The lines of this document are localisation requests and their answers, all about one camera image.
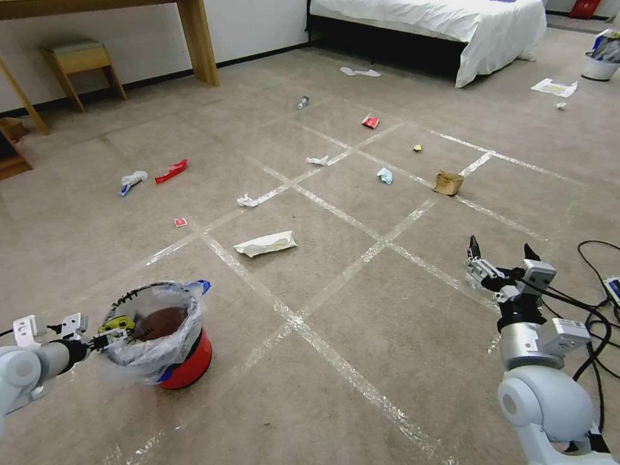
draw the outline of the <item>power strip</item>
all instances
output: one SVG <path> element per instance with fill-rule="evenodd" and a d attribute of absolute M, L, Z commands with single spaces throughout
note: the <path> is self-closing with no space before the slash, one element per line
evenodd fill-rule
<path fill-rule="evenodd" d="M 605 287 L 609 291 L 617 305 L 620 305 L 620 277 L 607 278 L 603 281 Z"/>

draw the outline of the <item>white wall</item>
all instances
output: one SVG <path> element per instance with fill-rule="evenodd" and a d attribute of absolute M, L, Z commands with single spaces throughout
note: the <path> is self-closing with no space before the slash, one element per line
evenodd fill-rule
<path fill-rule="evenodd" d="M 568 13 L 573 9 L 575 0 L 548 0 L 546 9 L 549 12 Z M 620 0 L 602 0 L 594 14 L 602 17 L 612 17 L 620 10 Z"/>
<path fill-rule="evenodd" d="M 304 42 L 306 0 L 205 0 L 217 62 Z M 122 82 L 191 68 L 175 5 L 0 22 L 0 55 L 32 103 L 64 96 L 39 45 L 90 37 L 107 47 Z M 78 92 L 104 87 L 98 73 L 73 79 Z M 21 107 L 0 77 L 0 112 Z"/>

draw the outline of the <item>robotic hand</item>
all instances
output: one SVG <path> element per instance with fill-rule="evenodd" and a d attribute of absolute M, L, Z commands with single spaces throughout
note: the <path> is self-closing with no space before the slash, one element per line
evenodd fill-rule
<path fill-rule="evenodd" d="M 497 268 L 481 258 L 471 237 L 467 273 L 493 292 L 501 318 L 500 352 L 506 368 L 497 400 L 519 437 L 528 464 L 617 465 L 594 422 L 588 393 L 566 373 L 564 356 L 590 341 L 584 324 L 561 318 L 547 321 L 539 311 L 542 292 L 555 269 L 525 245 L 522 267 Z M 570 452 L 553 443 L 569 442 Z"/>
<path fill-rule="evenodd" d="M 34 315 L 13 323 L 16 346 L 0 347 L 0 437 L 4 417 L 47 394 L 54 378 L 86 360 L 93 350 L 102 350 L 111 343 L 127 338 L 121 328 L 99 333 L 82 342 L 88 318 L 75 313 L 56 326 L 45 325 Z M 47 329 L 59 339 L 44 342 Z"/>

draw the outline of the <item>cardboard box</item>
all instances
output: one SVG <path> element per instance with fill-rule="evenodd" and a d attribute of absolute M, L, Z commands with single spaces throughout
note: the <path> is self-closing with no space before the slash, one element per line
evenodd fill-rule
<path fill-rule="evenodd" d="M 460 185 L 463 184 L 465 178 L 460 174 L 448 173 L 446 171 L 440 171 L 437 175 L 435 187 L 433 190 L 445 195 L 456 195 L 460 189 Z"/>

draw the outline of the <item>blue tissue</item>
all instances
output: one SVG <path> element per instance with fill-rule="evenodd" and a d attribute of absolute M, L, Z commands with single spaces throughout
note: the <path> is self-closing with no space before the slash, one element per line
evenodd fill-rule
<path fill-rule="evenodd" d="M 377 173 L 377 176 L 381 178 L 385 184 L 390 185 L 394 182 L 394 176 L 392 176 L 392 172 L 387 168 L 381 168 Z"/>

